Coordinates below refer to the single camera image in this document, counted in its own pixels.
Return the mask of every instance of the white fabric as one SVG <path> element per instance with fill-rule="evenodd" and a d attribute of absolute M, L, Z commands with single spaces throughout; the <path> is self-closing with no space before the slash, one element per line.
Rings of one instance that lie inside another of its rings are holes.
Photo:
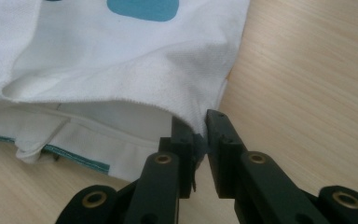
<path fill-rule="evenodd" d="M 157 22 L 105 1 L 0 0 L 0 136 L 25 161 L 50 145 L 133 180 L 170 136 L 172 115 L 205 133 L 248 5 L 180 0 L 172 20 Z"/>

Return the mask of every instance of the black plastic part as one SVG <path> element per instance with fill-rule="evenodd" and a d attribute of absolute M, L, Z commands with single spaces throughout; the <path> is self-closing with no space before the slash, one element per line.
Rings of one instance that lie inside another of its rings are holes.
<path fill-rule="evenodd" d="M 111 214 L 117 201 L 117 193 L 107 186 L 91 186 L 82 189 L 61 212 L 57 224 L 105 224 L 112 222 Z"/>
<path fill-rule="evenodd" d="M 243 153 L 239 173 L 265 223 L 329 223 L 268 155 Z"/>
<path fill-rule="evenodd" d="M 115 209 L 113 210 L 112 218 L 110 219 L 112 221 L 110 223 L 124 222 L 137 183 L 138 181 L 134 181 L 117 192 L 117 202 L 115 204 Z"/>
<path fill-rule="evenodd" d="M 308 198 L 308 200 L 310 200 L 310 202 L 314 205 L 317 206 L 317 202 L 318 202 L 318 197 L 316 197 L 315 195 L 312 195 L 308 192 L 306 192 L 305 190 L 301 190 L 303 192 L 303 194 Z"/>
<path fill-rule="evenodd" d="M 234 209 L 240 224 L 263 223 L 263 219 L 241 181 L 237 181 L 236 191 Z"/>
<path fill-rule="evenodd" d="M 208 154 L 213 180 L 219 198 L 235 198 L 236 163 L 246 147 L 228 117 L 218 111 L 208 110 Z"/>
<path fill-rule="evenodd" d="M 319 209 L 333 224 L 358 224 L 358 192 L 341 186 L 323 188 Z"/>
<path fill-rule="evenodd" d="M 196 158 L 194 150 L 194 135 L 188 125 L 181 120 L 172 118 L 172 137 L 162 137 L 158 151 L 168 151 L 180 160 L 180 198 L 189 198 L 196 172 Z"/>
<path fill-rule="evenodd" d="M 124 223 L 177 223 L 179 158 L 169 152 L 149 156 Z"/>

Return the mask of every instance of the white cloth bag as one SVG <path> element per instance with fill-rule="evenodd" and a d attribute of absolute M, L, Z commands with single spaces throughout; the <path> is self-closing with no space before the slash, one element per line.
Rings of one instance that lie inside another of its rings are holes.
<path fill-rule="evenodd" d="M 0 140 L 126 180 L 171 135 L 205 133 L 241 42 L 249 0 L 180 0 L 168 21 L 105 0 L 0 0 Z"/>

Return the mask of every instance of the wood grain surface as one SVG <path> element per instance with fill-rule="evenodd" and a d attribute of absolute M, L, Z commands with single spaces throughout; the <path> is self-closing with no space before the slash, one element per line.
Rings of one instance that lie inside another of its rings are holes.
<path fill-rule="evenodd" d="M 300 188 L 358 191 L 358 1 L 253 0 L 220 110 Z M 15 151 L 0 143 L 0 223 L 54 223 L 79 190 L 127 184 L 65 159 L 28 165 Z M 207 160 L 197 180 L 179 223 L 238 223 Z"/>

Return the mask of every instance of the wooden table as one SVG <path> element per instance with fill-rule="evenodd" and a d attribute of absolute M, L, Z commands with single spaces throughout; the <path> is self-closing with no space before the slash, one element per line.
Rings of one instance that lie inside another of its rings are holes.
<path fill-rule="evenodd" d="M 358 1 L 253 0 L 220 110 L 300 188 L 358 190 Z M 0 223 L 54 223 L 80 189 L 127 184 L 65 159 L 27 165 L 15 150 L 0 143 Z M 197 179 L 179 222 L 238 223 L 207 160 Z"/>

